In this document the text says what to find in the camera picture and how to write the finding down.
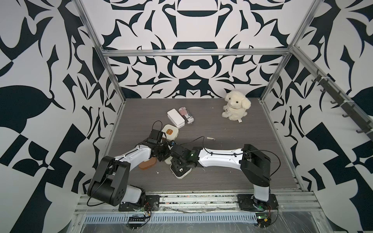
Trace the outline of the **cream nail clipper case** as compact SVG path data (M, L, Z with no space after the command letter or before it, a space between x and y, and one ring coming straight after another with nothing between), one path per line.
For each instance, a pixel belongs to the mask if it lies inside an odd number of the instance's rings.
M167 124L163 127L163 137L168 141L173 141L178 137L179 129L173 125Z

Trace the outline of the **brown nail clipper case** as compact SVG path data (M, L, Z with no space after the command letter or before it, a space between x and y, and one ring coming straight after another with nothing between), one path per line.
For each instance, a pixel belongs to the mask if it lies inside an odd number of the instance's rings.
M151 158L149 160L146 160L146 161L140 163L138 165L138 167L141 170L147 170L147 169L153 167L156 164L156 162L157 162L157 159L155 157L153 157L153 158Z

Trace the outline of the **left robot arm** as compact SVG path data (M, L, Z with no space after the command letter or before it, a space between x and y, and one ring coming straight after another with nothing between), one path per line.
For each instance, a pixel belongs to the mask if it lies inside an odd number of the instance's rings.
M87 195L111 206L129 203L142 208L146 194L142 188L128 184L130 171L151 158L166 160L169 151L166 133L151 130L149 137L132 150L116 157L102 158L90 182Z

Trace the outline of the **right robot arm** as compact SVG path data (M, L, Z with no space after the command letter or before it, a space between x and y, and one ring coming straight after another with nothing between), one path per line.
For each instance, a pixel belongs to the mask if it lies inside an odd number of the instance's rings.
M194 147L192 150L175 144L169 156L170 169L178 179L185 177L196 167L222 167L244 173L254 186L253 199L257 203L268 203L270 199L271 159L251 144L235 150L213 150Z

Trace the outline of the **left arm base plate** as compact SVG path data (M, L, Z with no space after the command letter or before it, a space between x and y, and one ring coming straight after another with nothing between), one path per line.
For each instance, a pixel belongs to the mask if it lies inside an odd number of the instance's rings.
M159 203L159 195L142 195L137 203L120 203L119 212L158 210Z

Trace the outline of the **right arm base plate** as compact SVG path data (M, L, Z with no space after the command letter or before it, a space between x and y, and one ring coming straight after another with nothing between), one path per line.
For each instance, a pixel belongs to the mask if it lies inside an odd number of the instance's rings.
M239 208L249 212L265 212L269 210L277 210L278 202L274 194L269 195L267 202L257 200L253 194L238 194Z

